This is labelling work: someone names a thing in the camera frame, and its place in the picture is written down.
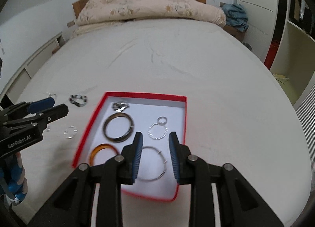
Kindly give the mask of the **blue white gloved hand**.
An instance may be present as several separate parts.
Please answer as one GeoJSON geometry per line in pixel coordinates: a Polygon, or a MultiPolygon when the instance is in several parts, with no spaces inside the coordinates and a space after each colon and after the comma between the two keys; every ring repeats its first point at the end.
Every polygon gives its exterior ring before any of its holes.
{"type": "Polygon", "coordinates": [[[21,153],[17,152],[7,159],[1,159],[1,196],[6,195],[9,201],[17,206],[27,195],[28,184],[21,153]]]}

